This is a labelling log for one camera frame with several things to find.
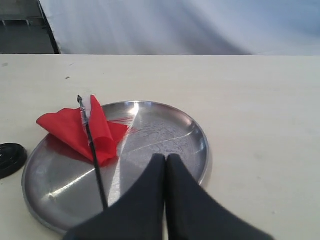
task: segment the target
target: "black lid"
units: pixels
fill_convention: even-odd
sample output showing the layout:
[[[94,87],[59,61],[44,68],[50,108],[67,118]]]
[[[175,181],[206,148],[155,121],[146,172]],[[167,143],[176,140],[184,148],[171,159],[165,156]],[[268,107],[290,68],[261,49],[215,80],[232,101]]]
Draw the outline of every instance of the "black lid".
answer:
[[[16,143],[0,145],[0,179],[20,170],[27,161],[27,151]]]

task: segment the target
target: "stainless steel plate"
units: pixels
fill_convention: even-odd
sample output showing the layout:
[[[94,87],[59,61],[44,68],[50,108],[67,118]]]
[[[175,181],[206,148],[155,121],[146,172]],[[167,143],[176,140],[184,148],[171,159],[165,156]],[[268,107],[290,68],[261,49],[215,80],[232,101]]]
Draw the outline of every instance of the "stainless steel plate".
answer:
[[[109,121],[122,119],[136,130],[118,145],[118,159],[101,169],[109,205],[135,183],[154,153],[180,154],[201,183],[210,161],[209,146],[190,116],[148,101],[113,103],[103,110]],[[22,188],[32,215],[59,233],[102,211],[93,165],[50,134],[29,157]]]

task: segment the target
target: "table surface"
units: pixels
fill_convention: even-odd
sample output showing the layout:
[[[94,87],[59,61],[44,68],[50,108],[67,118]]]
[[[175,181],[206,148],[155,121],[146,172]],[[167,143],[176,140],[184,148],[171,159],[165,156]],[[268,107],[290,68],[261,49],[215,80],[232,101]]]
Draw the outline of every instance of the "table surface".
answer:
[[[192,116],[207,135],[208,193],[277,240],[320,235],[320,57],[0,55],[0,143],[29,153],[39,116],[146,100]],[[0,180],[1,239],[59,240],[29,214],[22,170]]]

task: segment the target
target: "white curtain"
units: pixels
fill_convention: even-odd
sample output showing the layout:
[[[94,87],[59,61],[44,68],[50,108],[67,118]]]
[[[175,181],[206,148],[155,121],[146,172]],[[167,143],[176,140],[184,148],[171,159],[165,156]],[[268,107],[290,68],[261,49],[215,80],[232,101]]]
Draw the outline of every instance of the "white curtain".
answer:
[[[320,0],[39,0],[62,54],[320,55]]]

